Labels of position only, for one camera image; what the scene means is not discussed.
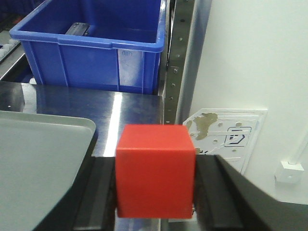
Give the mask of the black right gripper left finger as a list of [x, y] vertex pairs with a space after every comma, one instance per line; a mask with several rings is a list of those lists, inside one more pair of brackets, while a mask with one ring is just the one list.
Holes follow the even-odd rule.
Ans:
[[112, 231], [116, 208], [115, 158], [93, 157], [37, 231]]

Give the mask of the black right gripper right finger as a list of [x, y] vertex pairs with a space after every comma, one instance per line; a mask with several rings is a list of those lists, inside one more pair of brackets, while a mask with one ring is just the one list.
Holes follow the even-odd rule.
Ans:
[[194, 206], [202, 231], [306, 231], [308, 206], [279, 202], [219, 155], [197, 155]]

